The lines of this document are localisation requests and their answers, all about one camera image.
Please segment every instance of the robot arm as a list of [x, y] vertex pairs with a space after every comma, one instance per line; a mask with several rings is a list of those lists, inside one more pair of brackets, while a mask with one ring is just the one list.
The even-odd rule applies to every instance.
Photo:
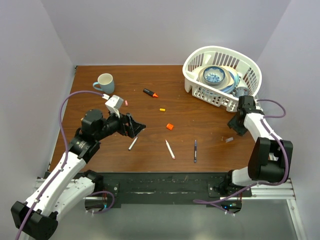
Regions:
[[[114, 95], [105, 105], [109, 110], [109, 117], [105, 119], [98, 109], [86, 112], [81, 120], [81, 127], [75, 133], [68, 145], [67, 162], [63, 168], [65, 154], [55, 169], [44, 181], [40, 188], [25, 202], [17, 201], [11, 208], [15, 226], [19, 228], [27, 212], [35, 204], [31, 215], [23, 227], [23, 231], [35, 239], [47, 240], [55, 232], [58, 221], [72, 209], [81, 199], [103, 188], [102, 177], [93, 171], [85, 172], [76, 182], [75, 186], [65, 190], [74, 176], [90, 161], [100, 148], [99, 141], [115, 132], [123, 136], [134, 138], [146, 125], [135, 122], [127, 113], [119, 113], [123, 99]], [[49, 186], [37, 200], [39, 193], [45, 185]]]
[[278, 183], [285, 174], [285, 160], [279, 144], [282, 143], [290, 168], [293, 144], [278, 136], [264, 119], [264, 113], [256, 107], [252, 96], [239, 98], [236, 115], [229, 121], [228, 126], [240, 136], [248, 130], [255, 146], [253, 148], [248, 167], [232, 170], [228, 173], [229, 183], [237, 186], [249, 186], [257, 182]]

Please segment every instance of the orange highlighter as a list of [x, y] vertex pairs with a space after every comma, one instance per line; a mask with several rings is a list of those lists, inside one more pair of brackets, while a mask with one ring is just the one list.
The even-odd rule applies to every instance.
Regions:
[[144, 93], [146, 93], [146, 94], [148, 94], [149, 96], [151, 96], [151, 97], [154, 97], [154, 98], [157, 98], [158, 97], [158, 95], [155, 93], [155, 92], [153, 92], [153, 91], [150, 91], [149, 89], [143, 89], [143, 92]]

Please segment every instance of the black marker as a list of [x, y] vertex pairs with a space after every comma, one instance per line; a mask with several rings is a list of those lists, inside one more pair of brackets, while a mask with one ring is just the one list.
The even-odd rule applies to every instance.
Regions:
[[197, 140], [194, 140], [194, 163], [197, 162]]
[[148, 94], [149, 96], [151, 96], [151, 97], [154, 97], [154, 98], [157, 98], [158, 97], [158, 95], [155, 93], [155, 92], [153, 92], [153, 91], [150, 91], [149, 89], [143, 89], [143, 92], [144, 93], [146, 93], [146, 94]]

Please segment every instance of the wooden table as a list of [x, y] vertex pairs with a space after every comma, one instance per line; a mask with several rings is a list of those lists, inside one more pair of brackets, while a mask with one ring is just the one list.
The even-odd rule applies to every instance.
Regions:
[[[254, 147], [250, 133], [240, 137], [227, 126], [234, 113], [193, 97], [185, 91], [180, 65], [79, 66], [71, 92], [93, 90], [100, 74], [110, 73], [115, 81], [115, 95], [128, 101], [120, 112], [146, 124], [132, 148], [129, 137], [115, 133], [101, 141], [100, 150], [83, 170], [96, 172], [227, 172], [248, 165]], [[143, 92], [147, 88], [159, 98]], [[63, 126], [68, 141], [81, 126], [81, 118], [90, 109], [100, 109], [107, 118], [106, 100], [93, 94], [79, 94], [67, 103]], [[168, 130], [166, 125], [174, 125]], [[226, 143], [225, 139], [234, 140]], [[165, 144], [169, 142], [175, 160]], [[194, 142], [197, 140], [197, 163]], [[58, 164], [65, 147], [58, 137], [50, 171]]]

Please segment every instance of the blue bowl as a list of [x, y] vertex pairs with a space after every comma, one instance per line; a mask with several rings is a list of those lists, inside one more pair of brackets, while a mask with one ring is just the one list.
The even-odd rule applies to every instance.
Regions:
[[203, 77], [208, 85], [216, 86], [225, 79], [226, 74], [221, 67], [210, 66], [204, 70]]
[[229, 66], [223, 66], [224, 68], [226, 68], [228, 70], [228, 72], [230, 73], [230, 76], [231, 78], [233, 79], [234, 83], [232, 86], [227, 86], [226, 88], [222, 89], [221, 91], [226, 93], [226, 94], [229, 94], [231, 93], [235, 88], [236, 86], [238, 85], [239, 83], [239, 74], [237, 73], [236, 70], [234, 70], [233, 68], [229, 67]]

